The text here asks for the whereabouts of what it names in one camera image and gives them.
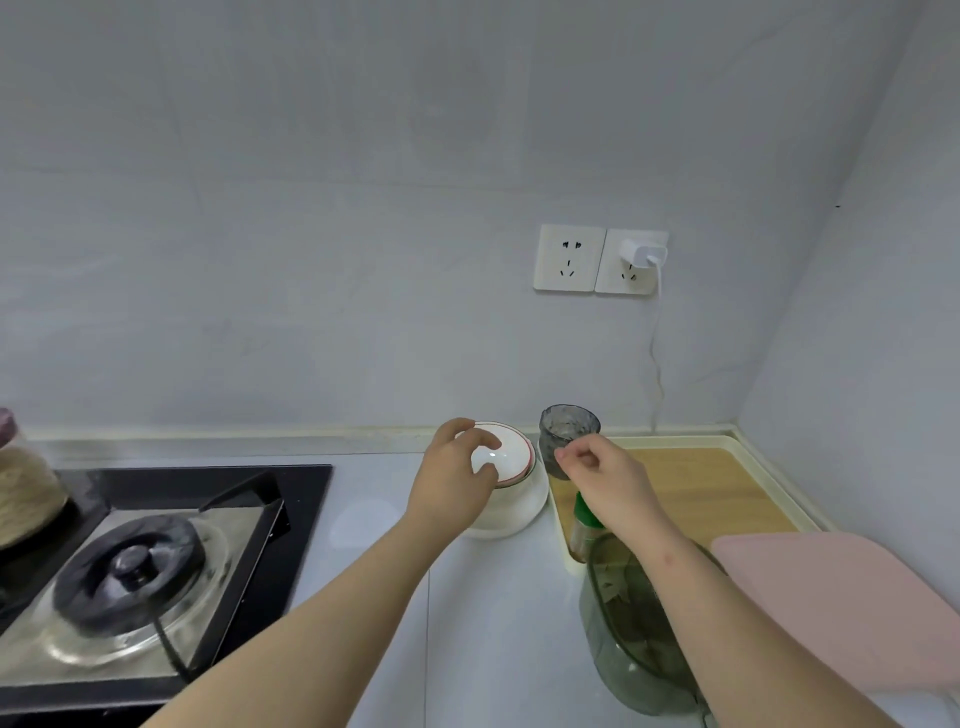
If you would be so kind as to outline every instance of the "white charger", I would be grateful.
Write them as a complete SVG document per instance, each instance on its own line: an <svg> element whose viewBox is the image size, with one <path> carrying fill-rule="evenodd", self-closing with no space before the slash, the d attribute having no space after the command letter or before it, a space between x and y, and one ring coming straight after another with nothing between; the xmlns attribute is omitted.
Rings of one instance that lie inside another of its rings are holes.
<svg viewBox="0 0 960 728"><path fill-rule="evenodd" d="M620 243L620 257L635 268L662 268L666 262L666 246L659 243L638 243L627 238Z"/></svg>

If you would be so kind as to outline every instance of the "red rim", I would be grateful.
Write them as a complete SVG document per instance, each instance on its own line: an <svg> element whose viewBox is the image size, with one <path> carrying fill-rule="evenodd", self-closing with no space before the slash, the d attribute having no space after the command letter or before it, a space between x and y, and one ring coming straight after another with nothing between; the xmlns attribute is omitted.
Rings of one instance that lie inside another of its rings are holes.
<svg viewBox="0 0 960 728"><path fill-rule="evenodd" d="M527 454L528 454L527 464L523 466L523 470L520 471L519 475L515 475L514 477L507 478L506 480L496 481L497 488L509 488L512 485L517 485L517 483L525 480L526 477L530 474L530 472L534 469L534 461L537 459L537 456L534 454L534 446L530 442L530 440L527 438L527 436L524 435L522 432L520 432L518 429L516 429L516 427L510 427L509 425L504 425L502 423L489 423L489 424L500 425L502 427L506 427L507 429L513 430L516 434L518 434L521 438L523 438L523 442L526 443L527 445Z"/></svg>

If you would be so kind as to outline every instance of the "left arm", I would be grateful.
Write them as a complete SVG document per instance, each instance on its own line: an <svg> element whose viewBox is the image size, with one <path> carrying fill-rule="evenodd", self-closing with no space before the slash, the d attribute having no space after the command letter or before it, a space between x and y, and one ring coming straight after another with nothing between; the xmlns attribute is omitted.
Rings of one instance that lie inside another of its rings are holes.
<svg viewBox="0 0 960 728"><path fill-rule="evenodd" d="M147 728L346 726L414 590L496 485L493 465L474 474L470 455L500 443L473 425L458 419L441 426L399 522L317 594L188 686Z"/></svg>

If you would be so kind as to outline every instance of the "spice bottle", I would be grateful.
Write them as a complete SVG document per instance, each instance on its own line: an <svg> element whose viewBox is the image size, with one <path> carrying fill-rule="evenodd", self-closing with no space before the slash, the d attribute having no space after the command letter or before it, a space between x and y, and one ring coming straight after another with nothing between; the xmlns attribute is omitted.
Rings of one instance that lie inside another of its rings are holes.
<svg viewBox="0 0 960 728"><path fill-rule="evenodd" d="M600 522L587 506L584 497L579 493L573 504L573 527L570 529L570 555L577 561L585 563L590 556L593 542L607 533L604 524Z"/></svg>
<svg viewBox="0 0 960 728"><path fill-rule="evenodd" d="M0 407L0 548L33 535L69 499L43 456L27 444L6 407Z"/></svg>

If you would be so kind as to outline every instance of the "white bowl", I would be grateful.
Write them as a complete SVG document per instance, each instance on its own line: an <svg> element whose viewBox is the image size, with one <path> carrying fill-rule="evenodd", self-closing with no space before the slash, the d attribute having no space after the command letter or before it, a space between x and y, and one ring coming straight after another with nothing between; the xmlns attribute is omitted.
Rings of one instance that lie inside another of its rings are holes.
<svg viewBox="0 0 960 728"><path fill-rule="evenodd" d="M477 423L480 429L496 435L500 440L498 449L484 448L473 451L470 463L476 473L486 463L496 467L496 487L506 488L522 480L533 469L534 449L530 441L518 429L501 423Z"/></svg>
<svg viewBox="0 0 960 728"><path fill-rule="evenodd" d="M547 501L550 483L539 460L530 477L513 488L493 491L490 502L464 535L472 539L503 539L522 531L537 517Z"/></svg>

